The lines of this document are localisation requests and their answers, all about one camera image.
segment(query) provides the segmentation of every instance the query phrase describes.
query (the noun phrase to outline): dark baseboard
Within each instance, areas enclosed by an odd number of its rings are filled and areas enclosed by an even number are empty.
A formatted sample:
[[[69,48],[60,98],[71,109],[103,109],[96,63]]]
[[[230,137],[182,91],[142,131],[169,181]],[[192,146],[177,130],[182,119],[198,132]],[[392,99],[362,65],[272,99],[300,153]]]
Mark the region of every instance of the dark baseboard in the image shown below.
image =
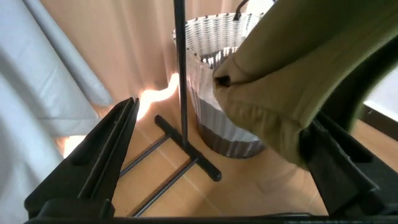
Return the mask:
[[[364,105],[362,113],[359,116],[361,121],[374,127],[392,139],[398,141],[398,122],[386,115]]]

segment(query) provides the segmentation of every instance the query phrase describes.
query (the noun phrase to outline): floor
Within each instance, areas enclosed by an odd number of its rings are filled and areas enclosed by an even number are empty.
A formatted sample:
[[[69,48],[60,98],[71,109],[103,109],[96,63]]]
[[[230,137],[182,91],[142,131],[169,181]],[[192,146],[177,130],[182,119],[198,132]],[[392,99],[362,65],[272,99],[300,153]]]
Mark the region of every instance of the floor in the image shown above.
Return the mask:
[[[137,122],[124,166],[134,160],[152,142],[162,137],[153,117],[161,114],[179,127],[178,93],[153,103]],[[327,214],[311,175],[288,164],[268,149],[250,159],[230,159],[209,149],[195,129],[191,104],[188,107],[188,136],[220,171],[223,179],[213,182],[194,165],[161,198],[149,207],[144,217],[248,216],[281,212]],[[387,164],[398,170],[398,142],[360,121],[353,135]],[[120,178],[113,205],[116,216],[134,213],[162,183],[188,161],[188,156],[172,141],[156,151]]]

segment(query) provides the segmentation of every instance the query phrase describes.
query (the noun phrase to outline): laundry basket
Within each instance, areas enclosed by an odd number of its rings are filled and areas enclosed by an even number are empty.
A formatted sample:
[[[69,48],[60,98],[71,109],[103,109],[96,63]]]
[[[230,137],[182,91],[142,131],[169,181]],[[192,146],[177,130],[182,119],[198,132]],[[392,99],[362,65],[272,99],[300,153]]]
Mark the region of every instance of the laundry basket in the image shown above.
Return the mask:
[[[206,145],[232,158],[255,156],[266,147],[250,132],[235,126],[222,112],[213,95],[213,72],[233,54],[262,14],[235,13],[199,17],[186,23],[187,83]]]

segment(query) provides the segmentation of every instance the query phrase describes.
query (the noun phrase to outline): green garment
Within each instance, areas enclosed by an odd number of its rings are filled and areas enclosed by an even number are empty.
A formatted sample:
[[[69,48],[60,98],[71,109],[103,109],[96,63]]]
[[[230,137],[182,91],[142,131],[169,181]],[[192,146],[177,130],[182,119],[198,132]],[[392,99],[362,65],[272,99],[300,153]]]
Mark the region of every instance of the green garment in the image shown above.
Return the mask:
[[[348,129],[353,108],[392,66],[357,85],[364,63],[397,36],[397,0],[280,0],[217,69],[214,94],[234,124],[305,167],[301,130],[323,105]]]

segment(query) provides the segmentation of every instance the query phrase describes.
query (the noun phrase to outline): white basket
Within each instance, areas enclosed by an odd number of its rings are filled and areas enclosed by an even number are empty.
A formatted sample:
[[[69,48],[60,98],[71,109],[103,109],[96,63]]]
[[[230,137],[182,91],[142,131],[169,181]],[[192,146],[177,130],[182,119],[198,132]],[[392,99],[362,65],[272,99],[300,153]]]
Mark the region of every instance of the white basket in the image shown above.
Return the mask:
[[[264,145],[250,132],[235,126],[213,95],[213,69],[233,54],[259,22],[262,14],[235,13],[199,17],[185,24],[187,83],[198,127],[204,142],[214,151],[234,158],[251,157]]]

